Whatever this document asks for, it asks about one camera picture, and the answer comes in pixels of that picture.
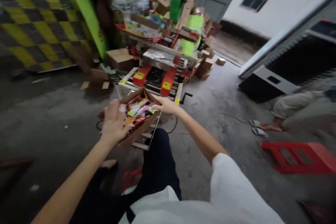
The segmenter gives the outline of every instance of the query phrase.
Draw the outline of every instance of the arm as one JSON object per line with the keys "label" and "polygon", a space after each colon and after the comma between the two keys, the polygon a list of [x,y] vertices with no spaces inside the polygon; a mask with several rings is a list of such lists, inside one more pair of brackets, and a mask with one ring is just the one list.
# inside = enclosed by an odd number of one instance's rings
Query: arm
{"label": "arm", "polygon": [[125,137],[133,125],[124,127],[125,107],[117,100],[105,108],[103,132],[100,140],[76,170],[57,189],[32,223],[69,223],[90,180],[111,149]]}
{"label": "arm", "polygon": [[165,113],[175,114],[187,127],[191,137],[202,151],[207,160],[212,164],[213,158],[218,153],[224,153],[228,155],[224,147],[214,139],[210,133],[202,127],[198,122],[196,122],[187,112],[185,112],[181,107],[175,105],[175,103],[169,100],[167,97],[155,96],[155,98],[162,104],[154,105],[153,108],[161,110]]}

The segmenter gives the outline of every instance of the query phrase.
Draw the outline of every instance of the hand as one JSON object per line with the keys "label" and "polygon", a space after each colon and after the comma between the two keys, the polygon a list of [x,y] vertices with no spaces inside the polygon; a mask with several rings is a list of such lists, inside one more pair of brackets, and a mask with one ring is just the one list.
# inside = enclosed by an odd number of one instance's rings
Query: hand
{"label": "hand", "polygon": [[160,105],[153,105],[152,108],[155,110],[161,110],[162,112],[168,114],[177,114],[182,108],[177,106],[173,101],[171,101],[168,97],[161,97],[152,94],[154,98],[161,103]]}
{"label": "hand", "polygon": [[122,140],[127,132],[134,127],[134,124],[124,125],[126,107],[124,104],[120,105],[118,100],[110,102],[108,107],[104,109],[104,124],[101,133],[101,141],[115,144]]}

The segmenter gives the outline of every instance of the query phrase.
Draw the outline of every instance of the person's left hand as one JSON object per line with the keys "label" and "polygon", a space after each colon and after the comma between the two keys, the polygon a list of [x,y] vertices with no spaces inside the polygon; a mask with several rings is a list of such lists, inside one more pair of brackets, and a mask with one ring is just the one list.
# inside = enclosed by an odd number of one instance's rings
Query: person's left hand
{"label": "person's left hand", "polygon": [[111,144],[111,147],[121,141],[127,132],[134,127],[133,124],[124,125],[125,112],[125,105],[120,105],[116,99],[104,109],[104,124],[100,140]]}

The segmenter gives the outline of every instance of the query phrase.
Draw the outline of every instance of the white shirt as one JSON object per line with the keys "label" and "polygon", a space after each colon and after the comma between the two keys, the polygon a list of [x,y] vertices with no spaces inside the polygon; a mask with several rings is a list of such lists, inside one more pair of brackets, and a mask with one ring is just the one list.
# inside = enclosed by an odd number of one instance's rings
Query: white shirt
{"label": "white shirt", "polygon": [[[218,154],[212,167],[210,202],[179,201],[172,187],[167,186],[131,205],[135,214],[132,224],[284,224],[231,157]],[[119,224],[128,224],[126,213]]]}

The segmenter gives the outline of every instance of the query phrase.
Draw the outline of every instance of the white wall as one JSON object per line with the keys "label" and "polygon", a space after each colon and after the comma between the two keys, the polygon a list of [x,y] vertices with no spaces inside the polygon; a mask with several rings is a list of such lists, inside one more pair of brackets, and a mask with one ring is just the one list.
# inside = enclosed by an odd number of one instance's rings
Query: white wall
{"label": "white wall", "polygon": [[244,8],[242,2],[232,0],[223,19],[265,38],[272,38],[312,0],[268,0],[259,12]]}

